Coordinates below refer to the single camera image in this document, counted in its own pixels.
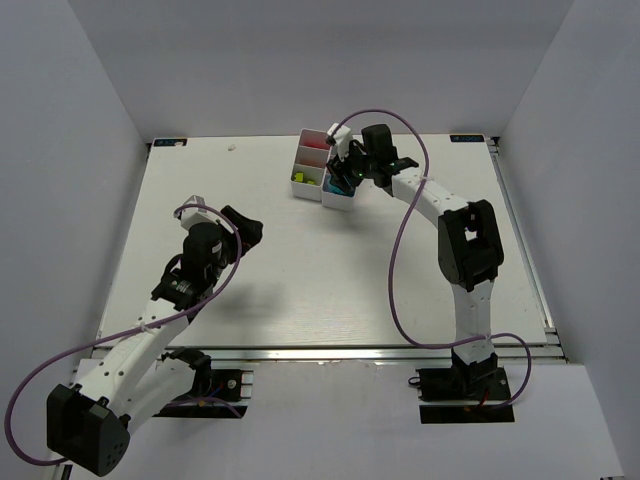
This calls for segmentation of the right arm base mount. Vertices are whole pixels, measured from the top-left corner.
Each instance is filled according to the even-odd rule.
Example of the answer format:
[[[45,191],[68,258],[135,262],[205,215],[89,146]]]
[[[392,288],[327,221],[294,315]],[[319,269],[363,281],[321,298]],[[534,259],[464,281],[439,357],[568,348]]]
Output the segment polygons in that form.
[[[511,389],[505,370],[498,367],[468,383],[457,366],[417,369],[407,380],[418,393],[423,425],[507,424],[515,422]]]

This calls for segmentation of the teal rounded lego brick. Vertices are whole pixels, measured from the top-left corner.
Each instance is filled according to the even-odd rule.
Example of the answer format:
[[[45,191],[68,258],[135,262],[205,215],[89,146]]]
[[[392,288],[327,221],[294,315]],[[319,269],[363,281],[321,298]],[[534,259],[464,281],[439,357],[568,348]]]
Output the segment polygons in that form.
[[[323,190],[325,192],[334,194],[334,195],[341,195],[341,196],[347,196],[350,197],[349,193],[345,193],[341,188],[334,186],[331,182],[326,182],[323,185]]]

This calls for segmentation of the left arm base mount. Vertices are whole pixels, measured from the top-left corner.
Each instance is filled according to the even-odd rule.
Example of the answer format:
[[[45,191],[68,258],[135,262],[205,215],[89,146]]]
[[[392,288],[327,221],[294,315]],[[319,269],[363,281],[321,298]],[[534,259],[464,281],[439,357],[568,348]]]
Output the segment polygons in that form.
[[[180,348],[160,356],[177,361],[192,374],[191,387],[171,400],[157,418],[241,419],[252,397],[254,372],[239,367],[215,366],[212,358],[193,348]]]

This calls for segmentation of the lime green lego brick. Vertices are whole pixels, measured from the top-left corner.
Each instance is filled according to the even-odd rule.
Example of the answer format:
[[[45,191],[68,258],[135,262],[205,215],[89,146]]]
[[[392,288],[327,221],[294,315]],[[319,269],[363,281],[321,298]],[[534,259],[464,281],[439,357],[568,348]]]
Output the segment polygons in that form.
[[[306,176],[303,172],[297,172],[293,175],[293,181],[301,184],[315,185],[316,181]]]

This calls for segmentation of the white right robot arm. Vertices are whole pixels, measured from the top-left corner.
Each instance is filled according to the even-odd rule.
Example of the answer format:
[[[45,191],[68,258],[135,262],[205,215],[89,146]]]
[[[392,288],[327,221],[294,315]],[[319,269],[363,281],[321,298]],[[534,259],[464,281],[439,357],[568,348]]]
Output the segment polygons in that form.
[[[454,298],[455,339],[435,344],[455,366],[479,376],[497,368],[490,302],[504,250],[490,202],[468,201],[428,178],[425,163],[399,155],[389,127],[366,127],[360,140],[339,123],[326,133],[332,186],[352,194],[365,180],[407,204],[437,230],[437,262]]]

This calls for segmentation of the red rounded lego brick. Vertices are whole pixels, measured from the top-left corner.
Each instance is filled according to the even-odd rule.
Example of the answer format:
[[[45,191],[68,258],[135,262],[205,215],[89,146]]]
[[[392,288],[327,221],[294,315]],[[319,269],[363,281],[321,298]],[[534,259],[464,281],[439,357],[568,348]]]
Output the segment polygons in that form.
[[[316,139],[306,139],[301,143],[301,145],[308,148],[315,148],[315,149],[322,149],[322,150],[329,149],[328,144],[326,144],[324,141],[320,141]]]

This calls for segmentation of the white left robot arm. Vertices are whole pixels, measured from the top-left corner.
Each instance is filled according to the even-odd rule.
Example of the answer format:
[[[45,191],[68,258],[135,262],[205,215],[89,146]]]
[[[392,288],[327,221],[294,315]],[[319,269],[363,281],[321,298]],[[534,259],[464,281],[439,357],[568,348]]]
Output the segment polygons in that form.
[[[98,477],[122,460],[134,432],[172,401],[210,388],[210,358],[181,348],[166,352],[214,297],[229,266],[263,236],[263,224],[231,206],[213,211],[189,204],[176,213],[187,232],[136,322],[107,355],[71,386],[58,385],[46,401],[47,445]]]

